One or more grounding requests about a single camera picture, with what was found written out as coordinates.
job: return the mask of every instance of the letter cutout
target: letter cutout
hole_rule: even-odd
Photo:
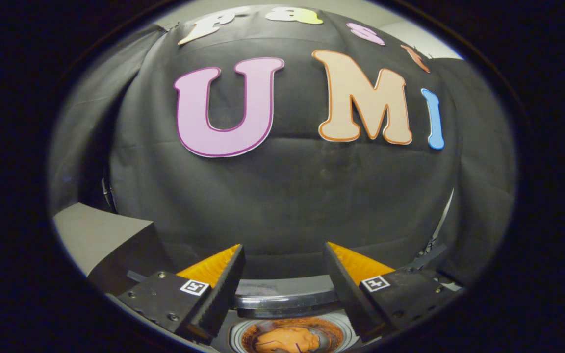
[[[207,67],[176,80],[176,125],[184,147],[204,157],[238,156],[258,147],[272,128],[274,73],[282,67],[279,58],[254,58],[235,65],[235,71],[245,76],[244,118],[226,130],[215,129],[208,120],[210,83],[222,70]]]
[[[444,138],[441,134],[441,117],[439,116],[439,99],[428,89],[422,89],[422,95],[426,99],[429,107],[429,117],[431,119],[431,134],[429,135],[429,146],[434,150],[444,148]]]
[[[417,53],[415,53],[415,52],[413,51],[413,49],[411,49],[411,47],[408,47],[408,46],[402,45],[402,44],[401,44],[401,47],[402,47],[403,49],[405,49],[405,50],[409,53],[409,55],[411,56],[411,58],[413,59],[413,61],[415,61],[415,63],[417,63],[417,66],[421,67],[422,70],[426,71],[427,74],[430,74],[430,73],[431,73],[431,70],[429,70],[429,68],[426,67],[426,66],[424,65],[424,63],[422,63],[422,58],[421,58]]]
[[[385,45],[385,42],[376,35],[375,31],[356,23],[347,23],[346,25],[351,28],[350,31],[356,34],[359,38],[363,38],[364,40],[368,40],[379,45]]]
[[[297,21],[309,25],[321,25],[323,20],[318,18],[315,11],[300,9],[298,7],[276,7],[265,18],[272,21]]]
[[[193,24],[193,29],[186,37],[182,38],[178,45],[191,42],[192,40],[202,38],[211,33],[215,33],[219,30],[219,27],[214,27],[216,24],[225,25],[235,19],[235,15],[244,13],[248,11],[249,7],[235,7],[234,9],[227,9],[220,13],[213,14],[211,16],[202,18]]]
[[[376,85],[363,74],[349,56],[336,51],[316,50],[312,56],[324,64],[328,78],[328,120],[320,125],[320,136],[328,141],[354,141],[361,128],[352,120],[352,102],[355,103],[365,132],[377,138],[383,116],[387,125],[383,138],[397,145],[408,145],[413,140],[409,129],[407,103],[404,96],[404,78],[381,69]]]

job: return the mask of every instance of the black fabric backdrop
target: black fabric backdrop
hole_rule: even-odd
[[[275,22],[265,18],[273,7],[253,6],[182,47],[177,42],[193,21],[166,33],[147,27],[99,58],[65,103],[54,135],[54,211],[100,192],[76,190],[76,182],[99,185],[108,152],[119,214],[154,221],[177,268],[241,243],[245,278],[307,277],[325,274],[325,241],[404,266],[426,247],[456,188],[452,212],[458,213],[449,221],[455,224],[446,224],[450,231],[439,242],[457,242],[449,270],[471,283],[511,216],[512,117],[462,60],[424,57],[427,74],[401,48],[406,43],[378,29],[384,46],[352,34],[346,23],[360,22],[343,16],[316,10],[321,25]],[[328,116],[328,85],[323,64],[311,57],[317,49],[351,56],[370,82],[382,68],[403,76],[413,142],[390,145],[365,132],[351,143],[321,139],[317,127]],[[232,158],[189,152],[176,134],[173,82],[220,67],[211,85],[210,122],[234,127],[243,116],[244,78],[233,67],[261,56],[285,61],[274,76],[268,138]],[[439,98],[445,141],[439,151],[428,145],[422,88]],[[354,119],[362,126],[356,110]],[[467,207],[457,210],[460,203]]]

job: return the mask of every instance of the pink letter u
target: pink letter u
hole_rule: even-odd
[[[244,118],[231,129],[215,129],[208,120],[210,83],[222,70],[207,67],[181,76],[176,122],[187,150],[204,157],[238,156],[258,147],[272,129],[274,73],[284,67],[279,58],[254,58],[238,62],[235,71],[245,76]]]

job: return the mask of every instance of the letter m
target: letter m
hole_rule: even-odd
[[[408,145],[412,140],[404,97],[404,78],[381,69],[376,85],[363,74],[349,56],[336,51],[316,50],[312,56],[324,64],[328,77],[328,120],[320,125],[320,135],[328,141],[354,141],[361,128],[352,120],[352,103],[357,107],[365,132],[377,138],[387,114],[383,138]]]

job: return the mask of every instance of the yellow letter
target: yellow letter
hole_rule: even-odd
[[[330,50],[316,50],[312,56],[324,64],[328,77],[328,120],[320,125],[322,138],[354,141],[361,135],[361,128],[352,121],[354,102],[365,132],[371,139],[379,135],[386,112],[385,140],[398,145],[411,142],[402,76],[381,69],[376,85],[372,87],[361,68],[349,56]]]
[[[323,23],[323,20],[320,20],[314,11],[298,7],[276,7],[271,13],[266,14],[265,18],[273,21],[297,21],[310,25]]]

